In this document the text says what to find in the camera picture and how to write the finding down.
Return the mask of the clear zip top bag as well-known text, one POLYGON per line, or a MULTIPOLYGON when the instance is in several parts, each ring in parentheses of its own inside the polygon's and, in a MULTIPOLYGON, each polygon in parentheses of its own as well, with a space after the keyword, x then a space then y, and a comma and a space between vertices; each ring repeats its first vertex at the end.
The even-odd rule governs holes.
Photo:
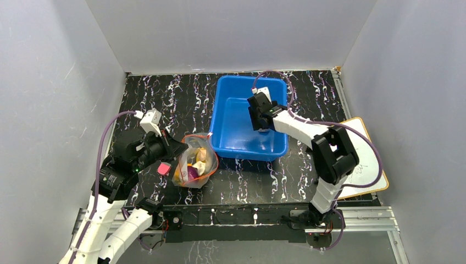
POLYGON ((180 186, 180 187, 200 189, 207 183, 210 176, 212 176, 218 169, 219 159, 212 146, 212 141, 211 141, 212 135, 213 135, 212 133, 197 133, 197 134, 186 135, 182 139, 182 142, 188 144, 188 149, 177 160, 178 164, 183 165, 184 173, 185 173, 184 174, 185 185, 180 186), (206 162, 208 163, 209 173, 207 173, 206 175, 200 176, 196 180, 187 180, 187 166, 191 166, 194 163, 196 163, 196 153, 197 153, 198 148, 201 148, 201 147, 207 150, 206 162))

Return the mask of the orange bell pepper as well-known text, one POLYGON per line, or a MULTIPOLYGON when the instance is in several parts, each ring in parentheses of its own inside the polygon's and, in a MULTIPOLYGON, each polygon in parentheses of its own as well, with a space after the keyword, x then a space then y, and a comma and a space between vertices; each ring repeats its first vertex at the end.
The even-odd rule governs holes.
POLYGON ((175 171, 172 177, 172 182, 175 186, 185 185, 184 174, 185 173, 184 173, 183 165, 178 164, 175 168, 175 171))

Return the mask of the purple onion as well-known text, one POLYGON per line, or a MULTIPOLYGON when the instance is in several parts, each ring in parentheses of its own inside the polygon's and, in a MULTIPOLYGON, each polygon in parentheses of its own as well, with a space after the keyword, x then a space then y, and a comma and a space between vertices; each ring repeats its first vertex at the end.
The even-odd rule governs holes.
POLYGON ((199 172, 199 168, 193 166, 187 166, 187 180, 196 180, 202 174, 199 172))

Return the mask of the white mushroom piece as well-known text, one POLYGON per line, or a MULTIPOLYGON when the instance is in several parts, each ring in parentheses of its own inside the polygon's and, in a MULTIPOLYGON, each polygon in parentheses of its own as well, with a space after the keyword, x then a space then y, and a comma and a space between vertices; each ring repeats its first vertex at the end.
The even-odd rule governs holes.
POLYGON ((194 163, 192 167, 197 171, 198 176, 203 176, 209 173, 209 167, 207 162, 198 161, 194 163))

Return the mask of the blue plastic bin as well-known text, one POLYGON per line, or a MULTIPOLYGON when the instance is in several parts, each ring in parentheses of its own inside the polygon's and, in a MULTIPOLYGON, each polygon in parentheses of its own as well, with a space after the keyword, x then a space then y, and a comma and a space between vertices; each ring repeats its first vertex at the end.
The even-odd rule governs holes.
POLYGON ((287 135, 253 130, 247 99, 253 96, 254 80, 253 76, 224 75, 217 82, 209 132, 220 157, 271 162, 289 150, 287 135))

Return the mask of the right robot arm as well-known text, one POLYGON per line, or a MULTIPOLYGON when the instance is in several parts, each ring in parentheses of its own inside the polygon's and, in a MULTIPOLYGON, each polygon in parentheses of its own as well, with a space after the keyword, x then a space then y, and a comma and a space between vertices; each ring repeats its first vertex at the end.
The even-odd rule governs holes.
POLYGON ((307 146, 314 158, 317 189, 309 209, 284 220, 303 227, 325 227, 331 221, 343 184, 359 163, 359 157, 344 127, 311 124, 286 106, 270 99, 268 89, 253 89, 248 111, 254 130, 270 129, 307 146))

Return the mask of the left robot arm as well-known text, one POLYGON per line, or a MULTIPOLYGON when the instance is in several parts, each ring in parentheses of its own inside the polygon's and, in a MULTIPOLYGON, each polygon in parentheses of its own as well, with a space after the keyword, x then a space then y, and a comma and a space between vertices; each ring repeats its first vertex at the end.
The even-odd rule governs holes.
POLYGON ((139 182, 139 172, 153 164, 174 166, 188 149, 188 144, 174 139, 166 129, 161 133, 129 129, 116 137, 97 171, 88 208, 61 263, 116 263, 143 231, 162 226, 161 204, 144 198, 113 234, 108 233, 139 182))

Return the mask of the pink eraser block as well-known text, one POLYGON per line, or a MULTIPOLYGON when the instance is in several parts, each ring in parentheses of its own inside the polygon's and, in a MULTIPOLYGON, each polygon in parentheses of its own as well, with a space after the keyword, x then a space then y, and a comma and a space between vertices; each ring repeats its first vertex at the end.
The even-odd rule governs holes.
POLYGON ((161 162, 159 164, 159 166, 157 167, 157 173, 161 176, 161 177, 166 177, 169 175, 170 171, 171 171, 171 164, 170 163, 167 163, 167 162, 161 162))

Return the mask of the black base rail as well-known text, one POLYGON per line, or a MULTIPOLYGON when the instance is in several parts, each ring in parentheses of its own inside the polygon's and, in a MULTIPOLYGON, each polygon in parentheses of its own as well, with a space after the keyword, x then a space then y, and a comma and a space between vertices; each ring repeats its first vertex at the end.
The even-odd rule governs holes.
POLYGON ((282 240, 326 247, 345 227, 341 210, 320 214, 308 202, 164 205, 140 238, 150 247, 202 240, 282 240))

